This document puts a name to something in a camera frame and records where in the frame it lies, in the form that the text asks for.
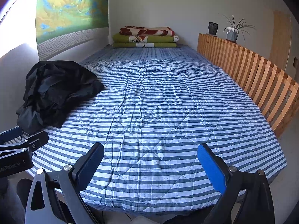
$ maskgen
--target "stack of folded blankets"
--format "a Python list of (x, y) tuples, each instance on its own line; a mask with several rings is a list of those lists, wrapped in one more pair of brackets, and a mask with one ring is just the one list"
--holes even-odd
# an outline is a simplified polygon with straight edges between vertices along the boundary
[(176, 48), (179, 38), (170, 27), (144, 28), (124, 26), (113, 36), (113, 48)]

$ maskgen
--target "bed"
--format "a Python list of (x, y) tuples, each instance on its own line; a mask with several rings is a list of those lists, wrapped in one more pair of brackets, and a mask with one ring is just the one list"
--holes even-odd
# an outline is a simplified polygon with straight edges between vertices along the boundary
[(228, 165), (263, 169), (271, 181), (286, 167), (274, 132), (251, 98), (220, 67), (188, 46), (110, 46), (81, 63), (105, 90), (73, 110), (33, 156), (38, 168), (61, 169), (95, 142), (105, 156), (84, 201), (97, 209), (178, 213), (220, 197), (197, 159), (207, 143)]

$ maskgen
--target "spider plant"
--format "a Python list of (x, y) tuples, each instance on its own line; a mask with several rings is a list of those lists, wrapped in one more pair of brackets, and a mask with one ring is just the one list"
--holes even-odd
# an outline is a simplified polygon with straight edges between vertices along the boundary
[(247, 34), (250, 35), (249, 32), (247, 32), (246, 28), (250, 28), (250, 29), (255, 29), (255, 26), (253, 25), (250, 25), (250, 24), (247, 24), (245, 22), (245, 19), (241, 19), (240, 22), (235, 23), (235, 18), (234, 18), (234, 15), (233, 15), (233, 18), (229, 17), (229, 19), (224, 15), (224, 17), (227, 19), (227, 22), (226, 23), (230, 23), (231, 24), (231, 27), (234, 28), (234, 29), (237, 29), (237, 30), (240, 30), (242, 32), (242, 35), (243, 35), (243, 38), (244, 38), (244, 41), (245, 41), (245, 36), (244, 36), (244, 33), (243, 32), (246, 32)]

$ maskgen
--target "black vase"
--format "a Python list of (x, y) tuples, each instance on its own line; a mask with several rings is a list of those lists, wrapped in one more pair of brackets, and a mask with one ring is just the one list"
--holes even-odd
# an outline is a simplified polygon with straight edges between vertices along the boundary
[(218, 30), (218, 24), (209, 22), (209, 34), (215, 36), (217, 33), (217, 30)]

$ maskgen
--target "wooden headboard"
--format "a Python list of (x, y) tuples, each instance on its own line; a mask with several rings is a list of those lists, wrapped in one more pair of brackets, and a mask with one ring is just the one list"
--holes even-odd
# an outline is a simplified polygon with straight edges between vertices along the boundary
[(199, 34), (197, 52), (221, 67), (260, 108), (280, 137), (299, 108), (299, 85), (271, 61), (238, 44)]

